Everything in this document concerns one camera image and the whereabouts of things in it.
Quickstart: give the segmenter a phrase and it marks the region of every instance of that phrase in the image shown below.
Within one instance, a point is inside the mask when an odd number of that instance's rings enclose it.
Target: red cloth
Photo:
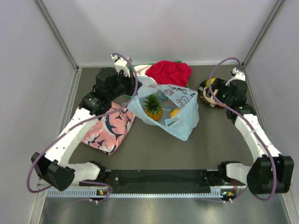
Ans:
[[[188,85],[192,69],[186,63],[160,61],[152,65],[145,74],[152,77],[157,84],[173,84],[182,87]]]

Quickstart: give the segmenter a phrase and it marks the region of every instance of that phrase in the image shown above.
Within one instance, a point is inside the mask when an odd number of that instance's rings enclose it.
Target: pink patterned cloth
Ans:
[[[112,102],[112,107],[108,112],[120,108],[120,105]],[[102,117],[84,136],[82,142],[112,155],[122,140],[129,132],[135,115],[127,108]]]

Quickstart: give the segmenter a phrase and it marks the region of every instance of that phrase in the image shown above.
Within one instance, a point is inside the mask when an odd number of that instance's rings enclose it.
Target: white wall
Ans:
[[[0,8],[0,223],[23,224],[30,158],[56,137],[74,70],[33,0]]]
[[[245,59],[275,0],[43,0],[79,65]]]
[[[299,196],[299,1],[287,0],[262,40],[246,72],[266,133],[295,162]]]

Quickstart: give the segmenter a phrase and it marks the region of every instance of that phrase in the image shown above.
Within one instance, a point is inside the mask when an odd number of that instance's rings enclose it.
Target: light blue plastic bag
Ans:
[[[197,91],[176,85],[159,85],[148,77],[138,76],[138,81],[142,82],[142,87],[128,105],[129,111],[146,124],[160,126],[169,134],[186,141],[199,121]],[[163,108],[163,116],[159,121],[149,118],[144,109],[145,97],[153,93],[157,94]],[[181,110],[170,118],[170,112],[176,108]]]

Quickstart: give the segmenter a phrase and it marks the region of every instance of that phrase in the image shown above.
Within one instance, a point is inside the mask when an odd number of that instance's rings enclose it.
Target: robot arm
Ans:
[[[67,135],[53,145],[35,166],[37,175],[62,191],[72,183],[83,180],[95,180],[103,167],[96,162],[85,164],[69,164],[69,159],[81,142],[86,133],[99,121],[95,118],[106,113],[111,108],[111,102],[117,97],[134,92],[135,79],[131,76],[128,64],[122,58],[112,57],[115,61],[116,70],[103,68],[96,76],[96,84],[79,104],[74,116],[60,135]],[[92,119],[69,131],[71,127],[80,121]],[[35,153],[32,162],[38,157]]]
[[[212,89],[217,88],[216,97],[235,111],[239,112],[253,126],[254,130],[240,116],[227,110],[227,118],[231,119],[234,126],[245,139],[254,164],[252,167],[244,166],[239,162],[223,162],[219,166],[223,179],[236,179],[246,185],[253,194],[269,194],[273,186],[273,174],[267,152],[256,139],[257,133],[265,143],[274,159],[277,170],[276,193],[285,193],[289,190],[294,162],[290,156],[283,156],[268,139],[258,122],[254,109],[246,104],[247,84],[245,75],[237,68],[232,71],[232,78],[228,82],[222,79],[215,80]]]

